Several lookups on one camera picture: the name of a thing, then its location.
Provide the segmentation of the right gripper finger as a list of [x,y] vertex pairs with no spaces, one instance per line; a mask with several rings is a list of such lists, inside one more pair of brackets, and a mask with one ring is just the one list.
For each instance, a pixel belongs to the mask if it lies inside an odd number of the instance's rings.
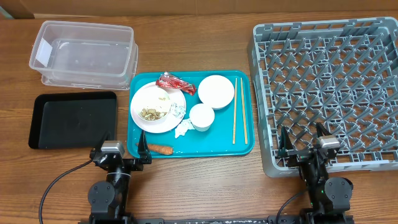
[[285,126],[282,126],[281,128],[281,134],[280,134],[280,141],[279,141],[279,152],[287,152],[288,150],[293,150],[294,147],[291,143],[291,140],[289,138],[289,134],[287,132],[287,129]]
[[322,125],[322,123],[316,123],[317,137],[330,136],[331,133]]

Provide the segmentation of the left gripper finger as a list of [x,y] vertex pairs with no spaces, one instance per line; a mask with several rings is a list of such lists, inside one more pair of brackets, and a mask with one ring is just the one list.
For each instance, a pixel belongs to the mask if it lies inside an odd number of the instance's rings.
[[137,147],[137,152],[139,154],[140,159],[152,159],[150,154],[149,147],[146,141],[146,132],[144,130],[141,131],[141,135],[139,138],[139,143]]
[[111,137],[111,133],[109,131],[105,132],[103,137],[100,139],[100,141],[98,143],[98,149],[101,149],[104,142],[108,141],[110,137]]

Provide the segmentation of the white tissue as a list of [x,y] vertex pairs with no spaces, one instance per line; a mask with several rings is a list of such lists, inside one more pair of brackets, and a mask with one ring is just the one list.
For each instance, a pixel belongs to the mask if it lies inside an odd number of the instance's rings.
[[183,119],[182,122],[175,128],[175,139],[179,136],[184,136],[188,130],[195,129],[190,119]]

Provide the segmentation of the foil ball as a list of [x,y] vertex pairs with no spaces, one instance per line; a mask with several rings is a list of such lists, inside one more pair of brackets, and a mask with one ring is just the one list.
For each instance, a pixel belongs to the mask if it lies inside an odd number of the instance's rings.
[[186,113],[186,108],[184,105],[180,105],[177,103],[172,103],[170,106],[170,112],[172,115],[174,115],[176,118],[183,118]]

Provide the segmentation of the white cup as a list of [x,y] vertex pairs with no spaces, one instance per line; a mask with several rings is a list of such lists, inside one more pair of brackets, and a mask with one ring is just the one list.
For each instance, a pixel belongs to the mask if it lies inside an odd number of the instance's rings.
[[189,112],[189,118],[197,131],[207,131],[215,120],[214,110],[203,103],[196,104]]

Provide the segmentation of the red snack wrapper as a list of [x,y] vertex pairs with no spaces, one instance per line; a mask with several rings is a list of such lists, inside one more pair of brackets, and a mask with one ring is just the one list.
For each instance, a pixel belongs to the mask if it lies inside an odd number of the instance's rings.
[[155,84],[162,88],[182,90],[191,96],[193,96],[197,92],[197,88],[194,84],[186,82],[169,72],[164,72],[163,74],[161,74],[159,79],[156,80]]

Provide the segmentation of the food scraps and rice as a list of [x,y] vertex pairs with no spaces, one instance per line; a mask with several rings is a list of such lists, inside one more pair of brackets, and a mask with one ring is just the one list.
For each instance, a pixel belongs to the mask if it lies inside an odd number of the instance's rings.
[[139,116],[146,121],[157,121],[162,119],[166,114],[167,112],[164,111],[158,111],[152,108],[143,108],[139,113]]

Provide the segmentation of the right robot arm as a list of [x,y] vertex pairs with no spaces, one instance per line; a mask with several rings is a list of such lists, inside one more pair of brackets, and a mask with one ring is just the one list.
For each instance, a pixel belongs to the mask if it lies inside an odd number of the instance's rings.
[[321,123],[316,124],[317,143],[313,147],[295,150],[287,128],[281,129],[277,157],[287,159],[288,167],[298,167],[306,188],[289,198],[277,212],[276,223],[282,223],[283,209],[297,197],[308,193],[310,208],[303,208],[293,220],[294,223],[353,223],[345,212],[350,209],[353,183],[343,177],[329,177],[326,163],[336,157],[340,150],[339,140],[326,130]]

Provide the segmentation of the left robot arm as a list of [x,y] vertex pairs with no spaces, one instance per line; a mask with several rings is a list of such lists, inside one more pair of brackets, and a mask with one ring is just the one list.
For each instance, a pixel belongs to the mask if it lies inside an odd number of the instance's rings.
[[121,141],[110,141],[106,133],[98,145],[90,152],[95,166],[107,172],[106,180],[93,184],[88,192],[91,205],[90,223],[137,223],[126,211],[131,173],[142,171],[145,164],[152,163],[146,133],[141,132],[138,145],[138,158],[125,158]]

